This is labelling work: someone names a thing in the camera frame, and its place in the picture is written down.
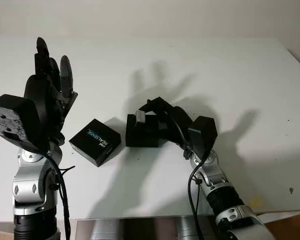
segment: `small black object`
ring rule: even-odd
[[[218,136],[215,120],[199,116],[188,128],[192,149],[201,159],[206,160]]]
[[[226,217],[224,217],[220,220],[218,227],[219,227],[219,230],[221,233],[226,233],[228,230],[232,229],[231,223],[229,222],[228,218],[226,218]]]
[[[121,137],[110,127],[93,119],[69,142],[74,150],[99,167],[121,143]]]
[[[201,179],[196,179],[194,180],[195,184],[200,185],[202,184],[202,180]]]
[[[57,231],[57,208],[30,215],[14,215],[14,240],[46,240]]]
[[[159,145],[158,131],[159,122],[156,115],[145,115],[145,123],[140,124],[137,122],[136,115],[128,114],[125,145],[127,147],[157,148]]]
[[[161,97],[157,97],[154,100],[148,99],[139,110],[145,113],[154,112],[159,122],[165,124],[165,127],[159,129],[159,138],[176,143],[183,150],[187,148],[188,127],[193,121],[181,107],[172,106]]]

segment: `silver metal bracket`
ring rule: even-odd
[[[146,123],[146,113],[144,111],[137,110],[135,112],[135,120],[137,123],[145,124]]]
[[[215,224],[218,225],[221,219],[228,219],[229,223],[239,219],[251,218],[254,224],[263,225],[261,220],[255,215],[248,205],[239,205],[230,207],[218,214],[215,218]]]
[[[50,144],[48,154],[59,164],[61,149]],[[19,169],[13,184],[13,213],[30,215],[51,209],[57,205],[55,172],[50,162],[42,155],[20,149],[17,155]]]
[[[191,166],[195,168],[200,162],[201,160],[195,154],[192,154],[190,159]],[[205,196],[208,196],[218,188],[232,186],[219,167],[219,158],[214,150],[211,150],[209,157],[197,171],[196,177],[202,180],[200,186]]]
[[[272,233],[260,224],[229,230],[237,240],[276,240]]]

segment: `screw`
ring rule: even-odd
[[[33,186],[32,186],[32,192],[35,193],[36,190],[37,190],[36,184],[33,184]]]
[[[16,185],[14,188],[14,194],[17,195],[18,193],[19,193],[19,188],[18,185]]]

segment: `cylindrical joint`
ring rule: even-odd
[[[206,199],[216,216],[228,208],[244,205],[244,202],[232,186],[220,187],[209,193]]]
[[[119,219],[98,219],[94,222],[91,240],[123,239],[122,222]]]
[[[57,209],[14,215],[14,240],[47,240],[57,232]]]

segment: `floor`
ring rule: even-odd
[[[169,222],[161,219],[129,219],[125,225],[125,239],[129,240],[176,240],[176,232],[167,227]],[[300,215],[286,219],[269,222],[266,224],[277,240],[300,240]],[[85,228],[80,228],[80,240],[89,240],[93,224],[86,224]],[[0,233],[0,240],[13,240],[12,234]]]

